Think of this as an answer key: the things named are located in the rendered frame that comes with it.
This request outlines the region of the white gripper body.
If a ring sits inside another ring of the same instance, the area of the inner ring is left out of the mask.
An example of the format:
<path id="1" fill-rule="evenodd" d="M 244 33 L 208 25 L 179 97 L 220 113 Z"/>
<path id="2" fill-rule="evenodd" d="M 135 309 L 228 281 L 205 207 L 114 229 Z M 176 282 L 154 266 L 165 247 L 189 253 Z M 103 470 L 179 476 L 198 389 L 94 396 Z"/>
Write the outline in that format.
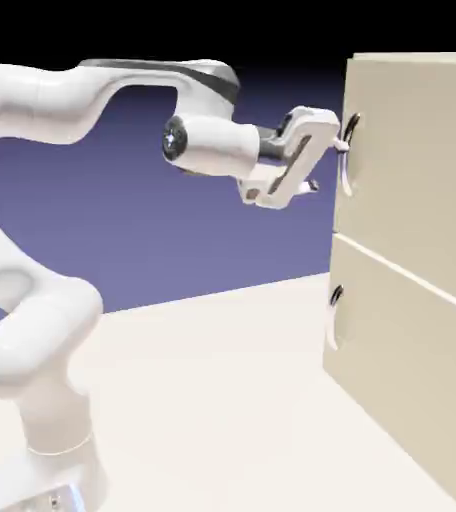
<path id="1" fill-rule="evenodd" d="M 286 114 L 278 128 L 262 131 L 259 156 L 270 163 L 257 165 L 262 184 L 256 205 L 270 209 L 288 206 L 297 196 L 299 185 L 313 179 L 310 173 L 333 147 L 339 129 L 340 122 L 333 111 L 298 106 Z"/>

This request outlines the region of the beige cabinet door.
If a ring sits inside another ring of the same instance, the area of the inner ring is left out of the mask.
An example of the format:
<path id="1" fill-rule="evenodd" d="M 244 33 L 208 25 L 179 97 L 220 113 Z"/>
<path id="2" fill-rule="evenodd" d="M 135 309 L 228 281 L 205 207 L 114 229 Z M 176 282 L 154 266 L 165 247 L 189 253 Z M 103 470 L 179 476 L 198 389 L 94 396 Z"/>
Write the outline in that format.
<path id="1" fill-rule="evenodd" d="M 339 284 L 325 369 L 456 500 L 456 298 L 343 235 Z"/>
<path id="2" fill-rule="evenodd" d="M 337 232 L 456 297 L 456 52 L 355 55 L 356 112 Z"/>

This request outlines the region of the beige cabinet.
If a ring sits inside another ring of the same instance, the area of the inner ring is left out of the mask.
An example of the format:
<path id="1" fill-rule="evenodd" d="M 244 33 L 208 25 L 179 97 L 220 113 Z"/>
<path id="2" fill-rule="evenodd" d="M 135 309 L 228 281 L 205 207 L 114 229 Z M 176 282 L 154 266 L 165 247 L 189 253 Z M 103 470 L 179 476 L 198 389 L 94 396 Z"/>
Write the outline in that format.
<path id="1" fill-rule="evenodd" d="M 347 64 L 327 373 L 456 501 L 456 52 Z"/>

